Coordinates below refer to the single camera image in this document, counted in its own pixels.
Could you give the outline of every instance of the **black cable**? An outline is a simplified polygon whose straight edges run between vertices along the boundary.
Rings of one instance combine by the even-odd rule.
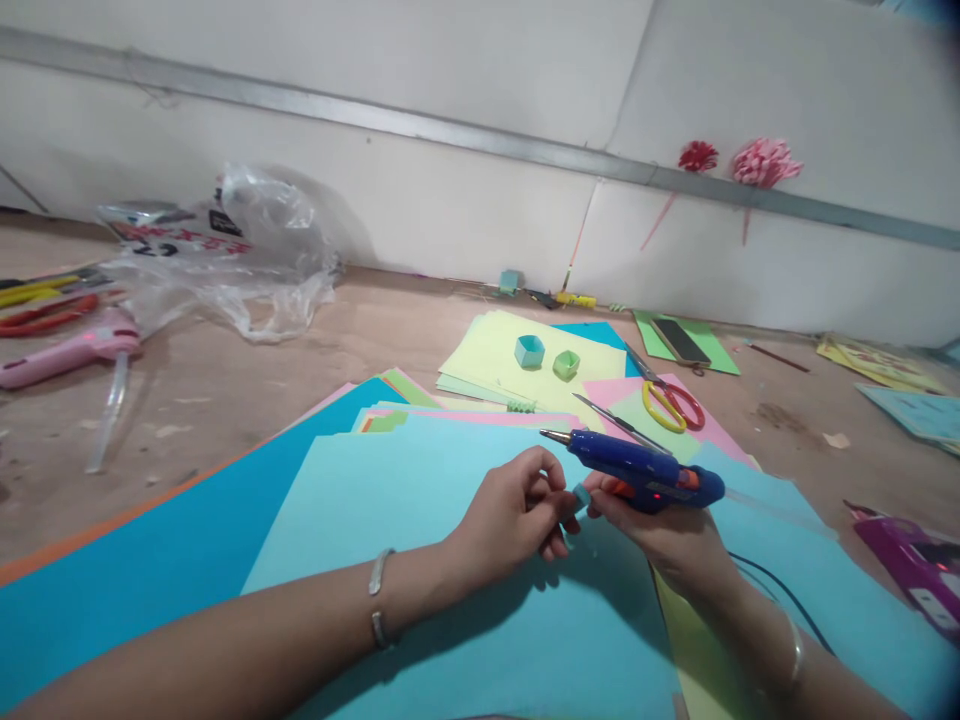
[[[817,640],[819,640],[820,644],[823,645],[823,649],[826,650],[831,655],[833,655],[834,657],[837,656],[837,654],[833,651],[833,648],[830,647],[830,643],[828,643],[827,639],[823,636],[823,633],[820,632],[820,628],[817,627],[817,624],[813,621],[813,618],[810,617],[810,613],[807,612],[807,609],[803,607],[803,605],[800,603],[799,600],[797,600],[797,596],[794,595],[792,592],[790,592],[790,588],[784,585],[783,581],[780,580],[780,578],[778,578],[772,572],[770,572],[765,567],[763,567],[763,565],[759,565],[755,563],[753,560],[747,560],[742,555],[737,555],[736,553],[730,553],[730,557],[734,558],[735,560],[739,560],[740,562],[745,562],[750,567],[756,568],[760,572],[767,575],[777,585],[779,585],[783,589],[783,591],[790,596],[790,599],[793,601],[793,604],[797,606],[797,610],[799,610],[800,614],[803,615],[803,619],[807,621],[807,624],[810,626],[810,629],[813,630],[813,634],[817,636]]]

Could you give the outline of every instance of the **clear plastic bag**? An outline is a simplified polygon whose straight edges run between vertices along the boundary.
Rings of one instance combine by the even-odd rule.
[[[254,343],[306,332],[317,305],[333,299],[339,255],[313,202],[268,173],[228,163],[212,200],[181,209],[157,202],[97,208],[124,246],[101,269],[128,290],[141,336],[209,310]],[[272,304],[255,321],[251,305]]]

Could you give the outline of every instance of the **wooden tabletop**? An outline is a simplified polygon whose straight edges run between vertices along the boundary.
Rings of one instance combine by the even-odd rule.
[[[102,231],[36,219],[0,226],[4,275],[25,277],[112,255]],[[95,364],[0,399],[0,563],[18,559],[93,523],[157,497],[234,458],[286,427],[346,382],[400,367],[428,389],[471,321],[494,308],[541,322],[606,321],[642,351],[628,313],[564,308],[449,280],[351,268],[303,337],[255,346],[199,316],[150,338],[132,365],[119,431],[105,472],[85,475],[112,376]],[[960,461],[913,440],[854,387],[865,381],[815,353],[811,338],[715,326],[742,375],[676,374],[763,469],[789,478],[850,555],[899,596],[889,575],[850,529],[844,498],[960,536]],[[803,373],[745,347],[810,368]],[[0,362],[50,339],[4,340]],[[955,392],[960,376],[921,359]],[[844,433],[850,447],[823,434]]]

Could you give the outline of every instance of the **pink glue gun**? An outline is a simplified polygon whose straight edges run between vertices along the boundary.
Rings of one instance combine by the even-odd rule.
[[[9,362],[0,368],[0,388],[33,385],[54,375],[75,370],[97,358],[116,360],[140,353],[140,333],[133,319],[119,308],[108,308],[103,322],[69,340]]]

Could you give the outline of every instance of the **bangle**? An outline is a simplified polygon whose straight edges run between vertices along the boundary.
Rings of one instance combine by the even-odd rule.
[[[370,574],[370,597],[374,597],[380,592],[380,586],[383,584],[383,566],[387,562],[387,558],[395,552],[396,550],[393,548],[387,548],[374,560],[373,572]],[[373,623],[373,637],[377,641],[377,647],[381,650],[392,648],[393,643],[387,639],[387,634],[383,631],[383,616],[380,611],[374,612],[370,620]]]
[[[793,621],[793,618],[787,615],[787,620],[790,622],[790,632],[793,634],[794,647],[793,672],[790,673],[790,688],[787,690],[787,693],[792,695],[797,689],[797,683],[800,681],[800,671],[803,669],[803,637],[800,635],[800,629]]]

